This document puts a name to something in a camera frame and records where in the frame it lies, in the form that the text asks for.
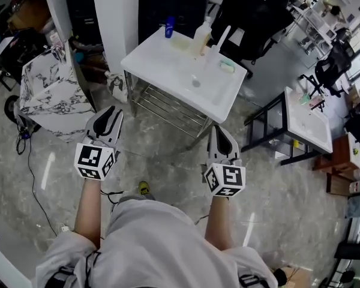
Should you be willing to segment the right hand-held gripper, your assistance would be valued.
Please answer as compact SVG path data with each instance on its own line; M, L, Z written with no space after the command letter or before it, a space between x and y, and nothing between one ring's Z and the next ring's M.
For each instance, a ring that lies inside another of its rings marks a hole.
M214 125L209 132L202 183L217 197L233 197L246 186L246 169L239 157L238 143L221 126Z

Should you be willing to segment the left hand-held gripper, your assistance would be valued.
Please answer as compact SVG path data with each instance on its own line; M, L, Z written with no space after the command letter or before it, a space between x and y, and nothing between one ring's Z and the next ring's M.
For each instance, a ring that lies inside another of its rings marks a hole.
M88 120L85 136L76 145L74 158L74 166L81 177L105 180L120 154L116 150L116 144L123 121L122 109L116 109L115 106L101 109Z

